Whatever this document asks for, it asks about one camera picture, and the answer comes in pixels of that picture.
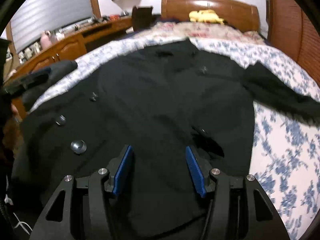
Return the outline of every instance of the cabinet door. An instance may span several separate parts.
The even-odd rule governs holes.
[[[87,53],[81,34],[65,38],[55,46],[58,60],[75,60]]]
[[[50,64],[52,63],[55,63],[56,59],[53,57],[53,56],[48,56],[47,58],[44,58],[44,59],[40,59],[40,61],[38,61],[36,64],[35,64],[35,67],[33,68],[32,71],[36,71],[36,70],[39,70],[41,68],[44,68],[44,67],[47,67],[49,66]]]

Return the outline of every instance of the bed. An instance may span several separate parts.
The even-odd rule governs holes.
[[[259,29],[257,8],[239,1],[162,0],[163,19],[187,21],[190,11],[201,9],[215,10],[220,17],[243,33]],[[194,26],[195,30],[199,30],[199,25]],[[146,46],[186,38],[198,49],[228,56],[243,68],[260,61],[297,93],[309,95],[320,102],[320,89],[316,82],[278,49],[256,42],[257,39],[243,41],[238,37],[204,37],[201,30],[198,35],[190,35],[183,31],[177,33],[175,28],[174,23],[163,23],[154,30],[139,33],[133,38],[112,41],[78,58],[78,69],[49,88],[31,111],[45,101],[67,92],[100,64],[114,57]],[[255,129],[250,174],[257,178],[272,200],[290,238],[299,239],[320,206],[320,127],[304,124],[257,102],[254,103],[254,109]]]

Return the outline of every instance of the yellow plush toy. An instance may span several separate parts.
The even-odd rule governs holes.
[[[214,10],[192,11],[189,13],[191,22],[220,23],[223,19],[219,18]]]

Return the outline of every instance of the coat sleeve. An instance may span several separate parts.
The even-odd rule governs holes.
[[[254,100],[305,121],[320,122],[320,103],[294,92],[261,63],[250,65],[241,82]]]

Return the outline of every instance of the wooden dresser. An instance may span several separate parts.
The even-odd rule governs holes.
[[[91,25],[80,31],[67,35],[49,48],[25,62],[5,84],[32,71],[46,67],[60,60],[75,60],[87,52],[108,43],[112,39],[121,37],[125,30],[132,27],[131,17],[123,17],[114,22],[103,22]],[[27,115],[21,98],[15,98],[12,103],[18,109],[19,115],[24,119]]]

